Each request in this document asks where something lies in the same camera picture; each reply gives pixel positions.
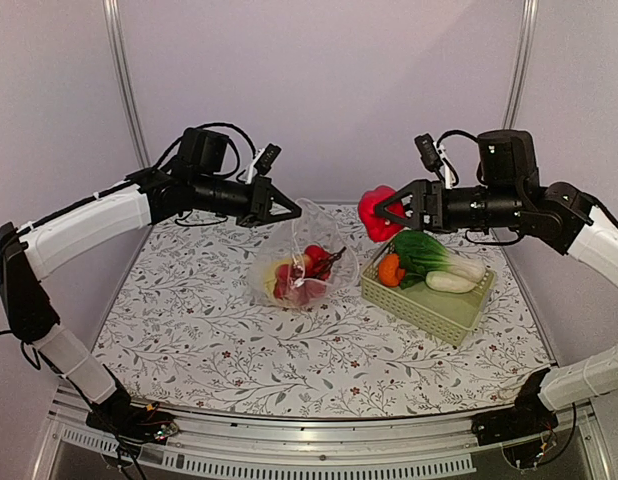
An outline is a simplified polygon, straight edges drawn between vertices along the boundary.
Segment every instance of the plastic bag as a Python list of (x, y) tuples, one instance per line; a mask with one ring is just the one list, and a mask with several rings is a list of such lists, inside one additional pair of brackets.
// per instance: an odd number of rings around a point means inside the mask
[(358, 280), (358, 259), (336, 220), (311, 200), (296, 203), (302, 216), (273, 231), (249, 270), (247, 280), (256, 303), (308, 306)]

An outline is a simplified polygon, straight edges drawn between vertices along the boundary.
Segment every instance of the white cable tie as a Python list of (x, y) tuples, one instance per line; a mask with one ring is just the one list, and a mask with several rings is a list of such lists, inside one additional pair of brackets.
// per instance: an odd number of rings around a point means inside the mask
[(589, 379), (587, 378), (587, 367), (589, 366), (589, 362), (591, 361), (593, 357), (589, 357), (587, 359), (587, 361), (585, 362), (585, 366), (582, 369), (582, 379), (585, 381), (585, 384), (589, 387), (589, 390), (591, 390), (593, 392), (593, 394), (597, 397), (600, 394), (598, 392), (596, 392), (596, 389), (593, 388), (593, 385), (591, 385), (591, 383), (589, 383)]
[(82, 360), (80, 360), (75, 367), (73, 367), (71, 370), (69, 370), (68, 372), (66, 372), (64, 375), (65, 376), (69, 376), (72, 373), (74, 373), (76, 370), (78, 370), (80, 367), (82, 367), (82, 365), (87, 361), (87, 359), (89, 358), (89, 355), (87, 355), (85, 358), (83, 358)]

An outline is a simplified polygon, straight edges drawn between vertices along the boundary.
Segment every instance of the tablecloth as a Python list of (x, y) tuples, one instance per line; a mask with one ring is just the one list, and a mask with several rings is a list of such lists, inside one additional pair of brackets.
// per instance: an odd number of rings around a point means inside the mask
[[(355, 207), (324, 208), (364, 264), (378, 245)], [(245, 276), (276, 227), (232, 223), (154, 227), (94, 349), (133, 395), (294, 417), (438, 414), (511, 403), (549, 363), (498, 247), (438, 236), (498, 277), (478, 331), (455, 348), (363, 300), (359, 284), (307, 310), (251, 304)]]

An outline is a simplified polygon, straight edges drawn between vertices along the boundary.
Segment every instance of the plastic basket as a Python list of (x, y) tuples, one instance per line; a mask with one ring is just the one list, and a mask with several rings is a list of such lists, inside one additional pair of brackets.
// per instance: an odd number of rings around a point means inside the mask
[(378, 264), (393, 253), (393, 243), (385, 243), (364, 267), (362, 298), (447, 343), (460, 346), (469, 332), (476, 330), (491, 296), (496, 274), (487, 270), (478, 286), (467, 293), (437, 292), (420, 282), (405, 290), (388, 288), (378, 281)]

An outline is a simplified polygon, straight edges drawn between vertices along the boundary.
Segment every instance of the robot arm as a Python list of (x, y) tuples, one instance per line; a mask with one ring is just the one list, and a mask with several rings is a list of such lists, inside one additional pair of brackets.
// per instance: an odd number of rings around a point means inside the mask
[[(541, 187), (528, 132), (497, 130), (471, 138), (480, 152), (477, 177), (482, 185), (448, 188), (439, 171), (444, 150), (430, 135), (422, 135), (416, 146), (423, 164), (440, 181), (411, 182), (379, 203), (376, 214), (414, 230), (438, 233), (508, 228), (518, 240), (539, 238), (618, 287), (618, 221), (604, 205), (564, 182)], [(387, 209), (395, 202), (404, 205), (407, 218)], [(477, 416), (474, 432), (481, 444), (537, 433), (546, 422), (555, 422), (555, 410), (616, 389), (618, 345), (574, 365), (534, 373), (515, 407)]]
[[(0, 297), (10, 329), (31, 344), (49, 366), (68, 379), (90, 403), (87, 423), (140, 442), (163, 441), (175, 433), (164, 412), (131, 405), (117, 379), (69, 330), (49, 302), (40, 281), (87, 250), (124, 232), (155, 225), (190, 210), (236, 217), (254, 227), (300, 216), (300, 208), (264, 176), (280, 148), (261, 155), (248, 183), (230, 181), (218, 172), (228, 137), (187, 129), (178, 154), (162, 169), (129, 175), (125, 181), (20, 229), (0, 228)], [(272, 213), (274, 206), (277, 213)], [(151, 415), (152, 426), (143, 425)]]

